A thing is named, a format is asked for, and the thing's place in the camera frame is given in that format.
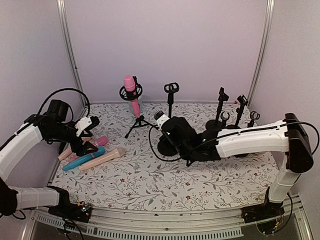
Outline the black microphone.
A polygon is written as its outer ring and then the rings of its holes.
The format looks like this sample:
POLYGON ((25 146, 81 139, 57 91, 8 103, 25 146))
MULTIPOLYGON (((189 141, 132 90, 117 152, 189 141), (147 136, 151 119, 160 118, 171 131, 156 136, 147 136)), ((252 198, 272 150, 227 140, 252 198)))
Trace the black microphone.
POLYGON ((60 155, 64 149, 66 147, 66 143, 65 142, 61 142, 60 145, 59 145, 59 148, 58 148, 58 154, 60 155))

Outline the beige microphone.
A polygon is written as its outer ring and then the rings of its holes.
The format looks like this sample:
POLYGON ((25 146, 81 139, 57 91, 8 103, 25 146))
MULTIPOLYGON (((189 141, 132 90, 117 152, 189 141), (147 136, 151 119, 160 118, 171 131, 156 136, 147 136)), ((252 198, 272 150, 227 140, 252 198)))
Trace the beige microphone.
POLYGON ((100 156, 97 157, 91 161, 88 161, 84 164, 82 164, 81 166, 79 166, 79 170, 80 171, 85 171, 88 169, 91 169, 93 167, 96 167, 98 165, 101 165, 105 162, 111 161, 113 159, 117 159, 117 158, 121 158, 125 153, 126 153, 126 149, 124 147, 117 147, 114 150, 100 156))
MULTIPOLYGON (((92 137, 82 137, 83 142, 90 141, 91 139, 92 137)), ((59 161, 62 161, 71 154, 72 154, 72 149, 71 149, 71 146, 69 145, 57 158, 59 161)))

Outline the short pink microphone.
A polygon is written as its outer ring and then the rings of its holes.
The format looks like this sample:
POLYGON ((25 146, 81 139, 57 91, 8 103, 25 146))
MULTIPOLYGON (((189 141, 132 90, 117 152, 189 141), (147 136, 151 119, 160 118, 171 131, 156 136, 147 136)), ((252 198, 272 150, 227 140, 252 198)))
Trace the short pink microphone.
MULTIPOLYGON (((109 139, 106 135, 96 139, 96 140, 92 140, 90 139, 89 140, 90 143, 92 143, 95 147, 100 147, 100 146, 105 146, 108 142, 109 142, 109 139)), ((76 159, 78 159, 79 156, 77 156, 75 153, 72 153, 67 159, 66 161, 67 162, 72 162, 76 159)))

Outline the blue microphone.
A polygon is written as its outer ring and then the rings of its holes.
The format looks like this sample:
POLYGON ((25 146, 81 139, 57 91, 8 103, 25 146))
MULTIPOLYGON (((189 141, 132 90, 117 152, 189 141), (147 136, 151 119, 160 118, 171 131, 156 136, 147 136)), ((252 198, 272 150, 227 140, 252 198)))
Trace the blue microphone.
POLYGON ((84 156, 81 156, 71 162, 69 162, 67 165, 65 165, 62 170, 63 171, 69 171, 69 170, 72 170, 82 164, 85 164, 97 157, 100 157, 102 156, 104 153, 106 152, 105 150, 105 147, 104 146, 99 146, 98 147, 98 150, 96 152, 93 152, 93 153, 89 153, 89 154, 86 154, 84 156))

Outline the tall pink microphone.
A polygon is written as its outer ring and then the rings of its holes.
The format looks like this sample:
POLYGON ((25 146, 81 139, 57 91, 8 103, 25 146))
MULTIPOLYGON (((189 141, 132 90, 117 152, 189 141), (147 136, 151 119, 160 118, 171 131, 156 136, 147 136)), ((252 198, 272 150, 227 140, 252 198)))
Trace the tall pink microphone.
POLYGON ((132 108, 136 118, 141 117, 139 102, 138 102, 138 82, 132 75, 126 75, 123 79, 124 88, 126 91, 127 99, 131 101, 132 108))

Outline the black tripod shock-mount stand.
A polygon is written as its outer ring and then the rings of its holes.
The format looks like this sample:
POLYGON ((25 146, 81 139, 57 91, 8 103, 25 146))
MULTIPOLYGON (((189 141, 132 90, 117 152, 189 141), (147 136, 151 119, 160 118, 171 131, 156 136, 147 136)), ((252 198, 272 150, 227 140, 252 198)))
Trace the black tripod shock-mount stand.
POLYGON ((145 120, 145 117, 141 114, 141 108, 139 104, 139 97, 143 93, 142 86, 138 83, 136 76, 126 75, 123 78, 123 86, 119 90, 119 95, 124 101, 130 102, 133 113, 135 115, 135 122, 129 129, 128 133, 124 136, 127 139, 133 129, 151 126, 158 128, 156 125, 151 124, 145 120))

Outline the round stand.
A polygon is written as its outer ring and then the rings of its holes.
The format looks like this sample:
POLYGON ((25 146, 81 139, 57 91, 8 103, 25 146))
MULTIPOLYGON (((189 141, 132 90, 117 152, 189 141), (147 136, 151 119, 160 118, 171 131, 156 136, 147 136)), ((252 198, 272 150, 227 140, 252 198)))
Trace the round stand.
POLYGON ((220 118, 221 118, 221 124, 220 124, 220 128, 221 129, 225 129, 226 125, 227 125, 227 121, 230 119, 230 114, 226 111, 223 111, 220 114, 220 118))
POLYGON ((238 107, 238 108, 236 109, 237 117, 236 117, 235 123, 226 126, 226 128, 229 129, 229 130, 239 129, 239 128, 240 128, 240 127, 239 127, 239 123, 240 123, 240 120, 241 120, 241 118, 242 118, 242 115, 243 115, 245 106, 247 106, 247 104, 248 104, 248 100, 247 100, 247 98, 246 98, 244 95, 240 95, 240 96, 237 98, 237 101, 240 103, 240 107, 238 107))
POLYGON ((229 100, 229 96, 225 93, 225 89, 221 87, 219 89, 219 96, 218 96, 218 107, 216 110, 216 116, 215 119, 209 120, 205 124, 206 130, 214 130, 214 129, 219 129, 222 126, 222 122, 219 120, 220 115, 222 113, 222 108, 224 102, 229 100))
MULTIPOLYGON (((168 117, 172 117, 172 106, 174 104, 174 93, 179 91, 179 84, 176 82, 168 83, 164 86, 164 91, 168 94, 167 104, 168 104, 168 117)), ((157 150, 160 154, 166 157, 172 157, 177 154, 176 148, 170 143, 170 141, 162 135, 159 138, 157 144, 157 150)))
POLYGON ((255 121, 260 118, 260 114, 257 111, 251 111, 249 117, 250 122, 247 124, 247 127, 252 128, 255 124, 255 121))

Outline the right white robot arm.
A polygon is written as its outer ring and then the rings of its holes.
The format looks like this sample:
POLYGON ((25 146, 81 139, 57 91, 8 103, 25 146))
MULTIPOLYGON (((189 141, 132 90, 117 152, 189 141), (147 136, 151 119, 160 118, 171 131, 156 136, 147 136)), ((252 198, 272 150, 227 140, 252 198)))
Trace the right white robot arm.
POLYGON ((159 111, 154 119, 162 132, 162 140, 169 143, 166 149, 172 155, 178 154, 187 166, 251 153, 284 153, 285 159, 266 193, 266 201, 258 208, 262 218, 269 218, 278 210, 278 204, 284 201, 300 175, 314 165, 309 137, 303 127, 305 123, 293 113, 266 125, 202 133, 197 133, 183 117, 168 117, 159 111))

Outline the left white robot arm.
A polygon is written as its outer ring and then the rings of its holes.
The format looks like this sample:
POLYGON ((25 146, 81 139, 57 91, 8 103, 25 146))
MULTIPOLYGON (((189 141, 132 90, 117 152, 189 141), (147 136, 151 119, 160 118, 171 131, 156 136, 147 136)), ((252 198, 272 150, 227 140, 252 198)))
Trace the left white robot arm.
POLYGON ((13 187, 6 181, 20 160, 37 144, 61 142, 69 144, 71 151, 82 157, 98 150, 85 137, 92 136, 91 129, 99 125, 96 116, 85 116, 78 121, 66 122, 70 105, 62 100, 50 101, 44 114, 28 117, 0 148, 0 213, 13 215, 23 209, 48 207, 51 214, 70 217, 80 211, 70 202, 68 191, 59 187, 13 187))

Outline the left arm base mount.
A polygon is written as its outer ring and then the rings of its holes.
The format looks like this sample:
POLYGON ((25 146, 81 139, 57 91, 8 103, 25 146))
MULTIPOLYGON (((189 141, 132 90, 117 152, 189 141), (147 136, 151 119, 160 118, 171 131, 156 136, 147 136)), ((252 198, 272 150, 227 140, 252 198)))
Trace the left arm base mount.
POLYGON ((72 203, 70 202, 70 194, 67 190, 56 186, 49 186, 49 188, 59 193, 58 205, 50 206, 48 208, 49 214, 82 223, 89 222, 93 207, 91 203, 84 201, 72 203))

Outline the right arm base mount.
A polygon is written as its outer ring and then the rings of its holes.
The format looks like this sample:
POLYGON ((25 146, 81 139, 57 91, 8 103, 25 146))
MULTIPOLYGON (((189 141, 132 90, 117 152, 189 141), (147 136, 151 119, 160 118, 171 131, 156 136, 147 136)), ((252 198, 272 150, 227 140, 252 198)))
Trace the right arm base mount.
POLYGON ((261 204, 246 206, 241 209, 241 217, 245 223, 278 217, 284 213, 283 202, 271 202, 268 197, 261 204))

